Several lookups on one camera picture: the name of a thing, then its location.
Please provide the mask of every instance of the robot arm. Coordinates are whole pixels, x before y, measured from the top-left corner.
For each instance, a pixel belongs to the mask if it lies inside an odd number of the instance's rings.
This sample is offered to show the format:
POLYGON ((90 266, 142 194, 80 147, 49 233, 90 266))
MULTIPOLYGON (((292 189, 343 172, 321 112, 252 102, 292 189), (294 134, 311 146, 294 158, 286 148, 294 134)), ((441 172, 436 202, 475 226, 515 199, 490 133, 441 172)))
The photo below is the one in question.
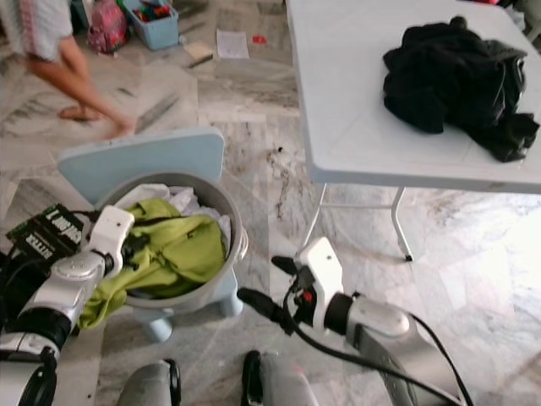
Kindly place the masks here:
POLYGON ((104 277, 114 277, 128 259, 123 242, 134 216, 113 206, 101 213, 90 242, 78 254, 52 265, 51 276, 0 336, 0 404, 47 406, 56 388, 60 350, 86 302, 104 277))
POLYGON ((391 304, 343 293, 342 266, 328 239, 314 241, 289 264, 285 258, 275 259, 275 265, 293 275, 283 308, 251 289, 240 289, 238 297, 280 324, 286 334, 296 332, 319 350, 379 370, 395 406, 462 404, 461 394, 469 401, 461 393, 462 380, 448 355, 420 335, 418 322, 422 321, 391 304), (289 314, 290 297, 297 306, 294 316, 289 314), (300 322, 317 332, 332 330, 344 336, 361 357, 327 351, 300 329, 300 322))

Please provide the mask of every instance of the child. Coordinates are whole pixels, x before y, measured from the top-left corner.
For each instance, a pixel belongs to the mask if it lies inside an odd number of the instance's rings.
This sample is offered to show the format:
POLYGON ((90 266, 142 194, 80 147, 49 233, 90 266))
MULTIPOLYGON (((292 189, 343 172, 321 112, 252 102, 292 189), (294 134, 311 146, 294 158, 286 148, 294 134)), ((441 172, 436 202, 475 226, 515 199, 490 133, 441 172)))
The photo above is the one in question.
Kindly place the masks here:
POLYGON ((108 138, 134 132, 135 120, 99 96, 90 83, 85 56, 73 38, 70 0, 0 0, 0 15, 14 52, 28 70, 78 102, 58 116, 78 121, 109 118, 108 138))

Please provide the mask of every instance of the black clothing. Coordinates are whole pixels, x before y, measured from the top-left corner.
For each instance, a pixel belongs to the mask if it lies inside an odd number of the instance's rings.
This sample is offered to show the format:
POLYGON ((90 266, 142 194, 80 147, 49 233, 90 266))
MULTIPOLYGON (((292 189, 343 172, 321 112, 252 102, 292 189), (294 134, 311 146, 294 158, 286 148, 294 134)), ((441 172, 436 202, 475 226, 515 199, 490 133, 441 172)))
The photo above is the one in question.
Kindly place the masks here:
POLYGON ((535 140, 533 116, 516 114, 525 52, 483 41, 462 17, 410 27, 384 62, 385 106, 431 134, 443 123, 464 129, 503 162, 522 159, 535 140))

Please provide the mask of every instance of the white folding table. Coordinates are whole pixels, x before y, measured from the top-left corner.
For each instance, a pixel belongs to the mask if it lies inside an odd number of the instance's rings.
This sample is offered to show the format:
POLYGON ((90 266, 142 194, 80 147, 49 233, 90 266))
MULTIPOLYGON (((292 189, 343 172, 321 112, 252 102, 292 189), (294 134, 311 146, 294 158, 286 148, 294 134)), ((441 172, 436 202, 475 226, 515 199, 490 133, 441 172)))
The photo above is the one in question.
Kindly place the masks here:
POLYGON ((518 111, 534 113, 539 122, 541 57, 503 9, 453 0, 288 0, 287 12, 308 172, 322 184, 303 246, 323 207, 391 209, 399 245, 412 261, 398 220, 404 188, 541 194, 541 140, 523 161, 501 163, 461 130, 447 126, 443 134, 424 134, 383 104, 382 57, 400 46, 405 29, 460 14, 483 38, 528 52, 518 111), (398 190, 392 204, 361 207, 325 203, 327 184, 398 190))

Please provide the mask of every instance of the yellow-green cloth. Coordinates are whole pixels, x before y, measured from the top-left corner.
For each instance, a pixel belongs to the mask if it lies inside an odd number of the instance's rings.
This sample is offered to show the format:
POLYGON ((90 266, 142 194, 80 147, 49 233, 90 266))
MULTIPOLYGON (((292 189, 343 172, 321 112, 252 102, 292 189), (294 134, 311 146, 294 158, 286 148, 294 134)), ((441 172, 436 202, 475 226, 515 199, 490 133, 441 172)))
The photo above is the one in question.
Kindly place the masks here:
POLYGON ((130 234, 147 234, 150 242, 132 259, 137 271, 124 267, 100 283, 79 318, 81 329, 97 326, 122 307, 131 289, 157 299, 176 297, 210 281, 225 262, 221 230, 212 218, 180 217, 162 199, 142 200, 128 211, 135 216, 130 234))

